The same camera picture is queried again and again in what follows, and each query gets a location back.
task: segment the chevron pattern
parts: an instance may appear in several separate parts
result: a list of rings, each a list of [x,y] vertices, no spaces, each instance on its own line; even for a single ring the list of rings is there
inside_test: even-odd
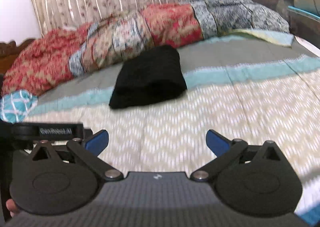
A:
[[[299,176],[320,167],[320,72],[263,82],[197,88],[177,100],[112,111],[107,104],[49,112],[25,121],[82,122],[106,129],[100,158],[122,172],[186,171],[215,158],[207,130],[249,144],[272,139]]]

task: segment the screw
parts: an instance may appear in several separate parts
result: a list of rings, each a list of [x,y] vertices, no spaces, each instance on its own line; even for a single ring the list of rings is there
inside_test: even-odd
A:
[[[209,174],[203,170],[198,170],[196,172],[193,173],[193,177],[195,179],[199,179],[199,180],[202,180],[202,179],[206,179],[209,177]]]
[[[110,169],[104,172],[104,175],[108,178],[116,178],[121,175],[121,172],[116,169]]]

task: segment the white wall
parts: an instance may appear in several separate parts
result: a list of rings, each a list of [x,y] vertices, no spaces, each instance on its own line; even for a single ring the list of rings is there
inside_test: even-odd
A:
[[[31,0],[0,0],[0,42],[41,37]]]

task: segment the red patterned blanket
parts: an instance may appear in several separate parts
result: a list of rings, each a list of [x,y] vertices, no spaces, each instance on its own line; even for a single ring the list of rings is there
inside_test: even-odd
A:
[[[134,58],[160,45],[175,48],[232,29],[289,32],[276,12],[251,0],[188,0],[120,12],[76,31],[56,29],[35,40],[4,76],[2,95],[25,89],[40,96],[84,73]]]

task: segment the logo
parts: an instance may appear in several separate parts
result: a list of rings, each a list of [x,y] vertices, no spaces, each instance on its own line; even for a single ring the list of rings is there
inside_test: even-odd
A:
[[[72,131],[70,128],[63,128],[63,129],[44,129],[40,128],[40,133],[43,135],[48,135],[48,134],[72,134]]]
[[[162,175],[160,174],[156,174],[153,176],[154,179],[159,180],[160,178],[162,178]]]

